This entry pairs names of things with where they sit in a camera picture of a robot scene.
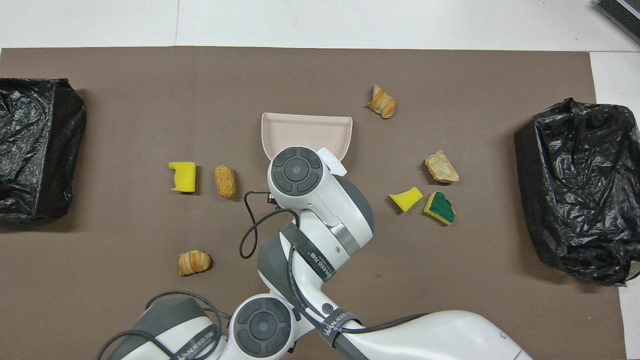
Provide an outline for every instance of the brown mat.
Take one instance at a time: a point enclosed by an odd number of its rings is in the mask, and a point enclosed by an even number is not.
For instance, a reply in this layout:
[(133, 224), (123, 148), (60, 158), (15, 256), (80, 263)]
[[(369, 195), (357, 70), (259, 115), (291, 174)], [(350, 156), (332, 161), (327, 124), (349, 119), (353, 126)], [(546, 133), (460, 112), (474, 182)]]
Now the brown mat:
[[(250, 225), (241, 196), (266, 187), (264, 111), (347, 115), (344, 159), (369, 199), (373, 240), (324, 287), (365, 325), (445, 309), (479, 313), (536, 359), (624, 358), (618, 291), (538, 261), (525, 229), (513, 133), (546, 107), (595, 95), (586, 53), (261, 48), (3, 49), (0, 76), (68, 78), (88, 123), (65, 217), (0, 227), (2, 358), (92, 358), (166, 290), (200, 293), (228, 313), (267, 288), (237, 246)], [(398, 101), (389, 120), (363, 107), (374, 83)], [(460, 173), (434, 183), (422, 164), (443, 149)], [(196, 195), (172, 192), (170, 161), (199, 166)], [(440, 190), (450, 227), (399, 214), (389, 193)], [(272, 210), (253, 200), (262, 216)], [(279, 215), (261, 238), (289, 221)], [(181, 278), (181, 252), (211, 253)], [(290, 359), (342, 358), (316, 334)]]

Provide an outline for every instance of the white floor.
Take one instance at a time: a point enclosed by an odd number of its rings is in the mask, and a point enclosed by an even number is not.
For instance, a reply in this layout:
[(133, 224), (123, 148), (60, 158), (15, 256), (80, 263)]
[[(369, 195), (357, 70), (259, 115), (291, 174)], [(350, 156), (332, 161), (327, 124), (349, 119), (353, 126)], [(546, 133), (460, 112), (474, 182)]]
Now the white floor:
[[(640, 117), (640, 45), (591, 0), (2, 0), (2, 47), (223, 45), (588, 51), (598, 102)], [(640, 358), (640, 279), (620, 289)]]

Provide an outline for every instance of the green and yellow sponge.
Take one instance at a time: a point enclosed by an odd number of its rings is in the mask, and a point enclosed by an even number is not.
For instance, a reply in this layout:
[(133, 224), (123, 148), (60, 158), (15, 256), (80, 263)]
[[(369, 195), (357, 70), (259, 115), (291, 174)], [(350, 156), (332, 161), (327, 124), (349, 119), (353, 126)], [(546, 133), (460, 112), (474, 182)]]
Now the green and yellow sponge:
[(406, 212), (409, 210), (418, 200), (423, 198), (422, 193), (415, 186), (411, 190), (407, 190), (403, 193), (389, 194), (389, 197)]
[(447, 200), (441, 192), (435, 192), (429, 196), (424, 212), (447, 225), (453, 224), (453, 220), (456, 218), (456, 212), (453, 211), (451, 201)]

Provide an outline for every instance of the black trash bag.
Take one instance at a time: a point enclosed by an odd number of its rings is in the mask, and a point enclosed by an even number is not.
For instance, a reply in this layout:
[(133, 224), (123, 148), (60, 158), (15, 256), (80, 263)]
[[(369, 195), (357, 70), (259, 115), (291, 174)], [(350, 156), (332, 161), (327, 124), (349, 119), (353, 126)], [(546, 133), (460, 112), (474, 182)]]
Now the black trash bag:
[(0, 79), (0, 220), (67, 212), (85, 125), (66, 79)]
[(624, 106), (569, 98), (515, 134), (529, 235), (542, 262), (620, 286), (640, 261), (640, 134)]

